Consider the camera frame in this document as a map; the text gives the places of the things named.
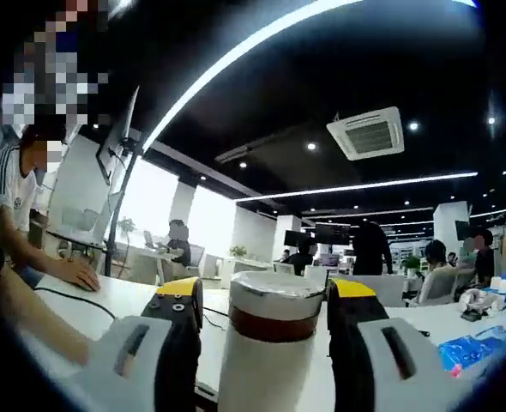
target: hand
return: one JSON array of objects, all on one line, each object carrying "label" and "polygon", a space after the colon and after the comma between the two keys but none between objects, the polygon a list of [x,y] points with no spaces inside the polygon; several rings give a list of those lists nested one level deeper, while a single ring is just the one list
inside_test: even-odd
[{"label": "hand", "polygon": [[56,275],[69,283],[85,290],[98,291],[100,289],[99,279],[90,266],[81,262],[60,260],[57,261]]}]

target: dark hair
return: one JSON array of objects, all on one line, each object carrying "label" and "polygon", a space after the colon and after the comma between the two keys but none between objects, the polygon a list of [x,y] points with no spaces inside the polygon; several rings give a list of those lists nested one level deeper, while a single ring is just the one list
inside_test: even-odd
[{"label": "dark hair", "polygon": [[312,238],[307,238],[307,239],[301,240],[300,243],[298,244],[298,252],[301,255],[307,255],[310,250],[310,247],[315,244],[316,244],[316,241]]},{"label": "dark hair", "polygon": [[170,225],[177,225],[179,227],[182,227],[182,226],[184,226],[184,222],[181,221],[180,219],[172,219],[169,221],[169,226]]},{"label": "dark hair", "polygon": [[66,123],[58,116],[34,116],[34,123],[22,132],[21,148],[27,148],[34,142],[64,142]]},{"label": "dark hair", "polygon": [[445,245],[438,239],[432,240],[425,248],[426,260],[429,264],[445,263]]}]

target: window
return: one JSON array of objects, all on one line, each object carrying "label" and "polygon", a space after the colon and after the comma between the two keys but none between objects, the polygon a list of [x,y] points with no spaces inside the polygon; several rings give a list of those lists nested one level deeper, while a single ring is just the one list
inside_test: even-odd
[{"label": "window", "polygon": [[165,236],[177,183],[176,175],[137,159],[123,197],[119,220],[130,218],[138,232],[148,230]]},{"label": "window", "polygon": [[205,247],[210,255],[226,258],[235,214],[233,200],[197,186],[188,219],[189,242]]}]

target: blue package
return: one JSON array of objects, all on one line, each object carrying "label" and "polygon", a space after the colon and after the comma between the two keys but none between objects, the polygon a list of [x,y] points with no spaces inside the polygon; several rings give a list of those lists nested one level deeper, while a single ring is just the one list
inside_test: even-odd
[{"label": "blue package", "polygon": [[505,341],[506,330],[501,325],[493,326],[475,336],[467,335],[442,343],[438,345],[438,353],[444,370],[452,371],[458,365],[467,369],[502,348]]}]

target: monitor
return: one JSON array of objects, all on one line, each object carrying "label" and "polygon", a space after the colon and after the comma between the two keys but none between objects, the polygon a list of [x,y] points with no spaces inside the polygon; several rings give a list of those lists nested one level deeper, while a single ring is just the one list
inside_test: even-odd
[{"label": "monitor", "polygon": [[320,253],[320,266],[336,268],[339,266],[339,258],[337,253]]},{"label": "monitor", "polygon": [[284,239],[284,245],[298,247],[303,240],[308,239],[309,237],[310,237],[310,235],[307,233],[286,230],[286,237]]},{"label": "monitor", "polygon": [[123,153],[122,142],[129,137],[131,118],[133,116],[133,109],[135,108],[136,96],[138,93],[139,88],[137,87],[127,109],[112,126],[110,133],[95,154],[97,163],[99,163],[100,172],[107,185],[110,185],[110,177],[118,162],[116,156],[121,156]]},{"label": "monitor", "polygon": [[455,221],[457,240],[464,240],[471,237],[470,223],[467,221]]},{"label": "monitor", "polygon": [[350,245],[348,226],[316,225],[316,241],[324,245]]}]

